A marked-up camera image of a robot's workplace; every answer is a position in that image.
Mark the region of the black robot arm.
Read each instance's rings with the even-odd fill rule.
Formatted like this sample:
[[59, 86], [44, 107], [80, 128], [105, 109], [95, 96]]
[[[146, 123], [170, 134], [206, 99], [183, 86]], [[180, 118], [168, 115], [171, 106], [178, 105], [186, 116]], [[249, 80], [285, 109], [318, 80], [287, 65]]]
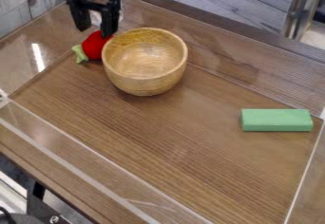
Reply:
[[101, 37], [112, 36], [118, 31], [119, 12], [122, 0], [65, 0], [77, 30], [84, 31], [91, 27], [89, 12], [100, 14]]

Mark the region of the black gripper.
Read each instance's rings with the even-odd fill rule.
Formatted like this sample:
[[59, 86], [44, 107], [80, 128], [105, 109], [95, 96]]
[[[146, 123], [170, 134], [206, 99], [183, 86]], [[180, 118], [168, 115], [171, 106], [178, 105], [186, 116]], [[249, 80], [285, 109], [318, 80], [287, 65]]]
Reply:
[[89, 10], [101, 11], [101, 37], [107, 38], [118, 31], [120, 0], [67, 0], [75, 26], [84, 31], [91, 27]]

